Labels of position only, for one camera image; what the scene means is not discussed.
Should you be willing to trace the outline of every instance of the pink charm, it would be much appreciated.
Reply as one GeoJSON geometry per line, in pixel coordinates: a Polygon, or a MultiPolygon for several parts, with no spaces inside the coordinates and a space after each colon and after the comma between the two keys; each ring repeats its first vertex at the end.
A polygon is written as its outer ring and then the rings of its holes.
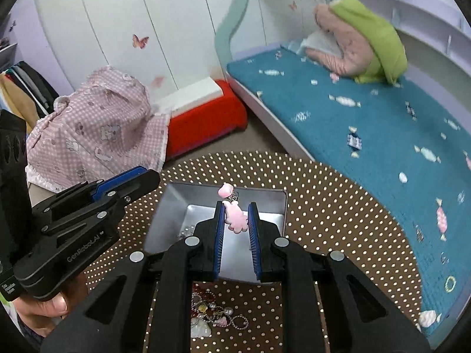
{"type": "Polygon", "coordinates": [[[216,321],[216,325],[219,327],[225,327],[228,324],[227,318],[225,316],[222,316],[219,320],[216,321]]]}
{"type": "Polygon", "coordinates": [[[439,205],[437,209],[437,227],[439,228],[439,231],[442,234],[440,240],[443,240],[445,242],[447,241],[447,238],[445,237],[445,232],[448,228],[447,216],[445,215],[445,212],[443,211],[443,208],[441,206],[442,199],[437,199],[437,204],[439,205]]]}
{"type": "Polygon", "coordinates": [[[223,201],[225,206],[225,223],[229,224],[229,230],[234,233],[241,233],[247,231],[247,217],[243,214],[239,207],[238,201],[228,202],[223,201]]]}
{"type": "Polygon", "coordinates": [[[471,170],[471,159],[468,156],[468,153],[466,151],[463,151],[466,157],[466,164],[468,165],[468,168],[471,170]]]}
{"type": "Polygon", "coordinates": [[[335,84],[340,80],[340,77],[335,73],[330,73],[330,79],[332,80],[332,83],[335,84]]]}
{"type": "Polygon", "coordinates": [[[222,187],[219,189],[218,195],[221,198],[225,199],[231,196],[233,192],[234,192],[234,186],[232,186],[229,183],[224,183],[222,187]]]}

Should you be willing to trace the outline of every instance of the human hand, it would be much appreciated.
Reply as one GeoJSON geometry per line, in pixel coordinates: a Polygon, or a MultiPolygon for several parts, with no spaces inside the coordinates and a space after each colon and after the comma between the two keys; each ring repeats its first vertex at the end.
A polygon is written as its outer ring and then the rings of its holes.
{"type": "Polygon", "coordinates": [[[28,328],[46,337],[56,326],[53,318],[65,318],[87,295],[87,277],[81,273],[67,282],[62,291],[49,301],[41,302],[23,294],[13,301],[13,305],[28,328]]]}

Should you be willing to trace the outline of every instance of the polka dot tablecloth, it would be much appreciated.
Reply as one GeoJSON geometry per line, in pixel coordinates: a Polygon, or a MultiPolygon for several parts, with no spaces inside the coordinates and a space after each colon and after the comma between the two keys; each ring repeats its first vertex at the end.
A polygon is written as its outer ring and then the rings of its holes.
{"type": "MultiPolygon", "coordinates": [[[[142,249],[165,186],[193,184],[284,189],[288,197],[286,237],[307,251],[343,252],[414,323],[421,305],[421,279],[401,227],[364,188],[315,161],[269,152],[216,153],[161,172],[159,188],[132,203],[119,224],[121,240],[87,270],[93,288],[114,264],[142,249]]],[[[219,281],[205,284],[216,303],[248,318],[246,330],[211,327],[210,337],[192,340],[193,352],[282,352],[281,286],[219,281]]]]}

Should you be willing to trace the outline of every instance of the silver screw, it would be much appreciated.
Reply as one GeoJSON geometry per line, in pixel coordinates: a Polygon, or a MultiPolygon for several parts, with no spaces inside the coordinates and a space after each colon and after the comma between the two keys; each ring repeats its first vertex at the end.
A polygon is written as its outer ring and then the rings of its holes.
{"type": "Polygon", "coordinates": [[[276,238],[275,239],[275,245],[278,247],[287,247],[288,244],[290,244],[290,241],[286,238],[276,238]]]}
{"type": "Polygon", "coordinates": [[[335,261],[342,261],[345,259],[345,255],[340,251],[332,251],[330,253],[330,258],[335,261]]]}
{"type": "Polygon", "coordinates": [[[144,254],[141,251],[135,251],[129,255],[129,259],[133,263],[139,263],[144,258],[144,254]]]}
{"type": "Polygon", "coordinates": [[[190,236],[185,239],[185,244],[190,247],[197,246],[199,244],[200,240],[196,236],[190,236]]]}

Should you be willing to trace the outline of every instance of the green blanket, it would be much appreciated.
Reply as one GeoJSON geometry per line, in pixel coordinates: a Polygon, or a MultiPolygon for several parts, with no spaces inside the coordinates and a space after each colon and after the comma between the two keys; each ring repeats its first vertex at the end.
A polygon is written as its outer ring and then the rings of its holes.
{"type": "Polygon", "coordinates": [[[340,0],[329,8],[358,30],[373,48],[373,60],[364,74],[355,77],[355,81],[367,83],[386,78],[388,83],[394,84],[407,69],[406,51],[394,27],[359,0],[340,0]]]}

